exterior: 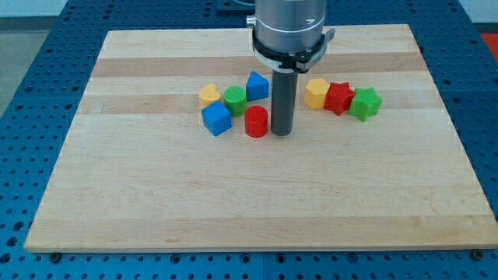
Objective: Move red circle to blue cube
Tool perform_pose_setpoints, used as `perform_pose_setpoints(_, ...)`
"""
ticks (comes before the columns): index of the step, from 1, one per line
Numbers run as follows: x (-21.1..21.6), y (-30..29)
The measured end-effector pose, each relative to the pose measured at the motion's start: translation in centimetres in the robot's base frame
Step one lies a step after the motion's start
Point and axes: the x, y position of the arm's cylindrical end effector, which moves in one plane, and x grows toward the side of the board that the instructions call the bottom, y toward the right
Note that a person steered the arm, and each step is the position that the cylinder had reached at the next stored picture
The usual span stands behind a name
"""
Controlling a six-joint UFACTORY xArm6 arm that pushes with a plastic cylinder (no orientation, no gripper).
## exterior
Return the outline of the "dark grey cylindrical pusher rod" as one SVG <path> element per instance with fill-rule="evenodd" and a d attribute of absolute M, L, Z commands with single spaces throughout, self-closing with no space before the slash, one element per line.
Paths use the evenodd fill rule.
<path fill-rule="evenodd" d="M 272 72 L 271 130 L 275 135 L 286 136 L 293 129 L 297 77 L 296 72 Z"/>

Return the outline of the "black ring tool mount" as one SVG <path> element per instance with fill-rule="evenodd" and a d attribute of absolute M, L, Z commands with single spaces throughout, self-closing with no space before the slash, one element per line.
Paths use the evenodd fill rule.
<path fill-rule="evenodd" d="M 323 33 L 318 42 L 311 48 L 297 53 L 282 53 L 265 47 L 252 30 L 252 49 L 254 56 L 268 68 L 285 74 L 292 72 L 304 74 L 313 68 L 325 55 L 329 42 L 335 36 L 331 28 Z"/>

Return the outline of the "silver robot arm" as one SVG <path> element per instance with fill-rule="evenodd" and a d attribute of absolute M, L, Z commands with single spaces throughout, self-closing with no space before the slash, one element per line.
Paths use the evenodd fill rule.
<path fill-rule="evenodd" d="M 325 0 L 256 0 L 252 26 L 255 57 L 272 70 L 270 128 L 274 135 L 293 130 L 299 74 L 324 56 L 335 30 L 324 30 Z"/>

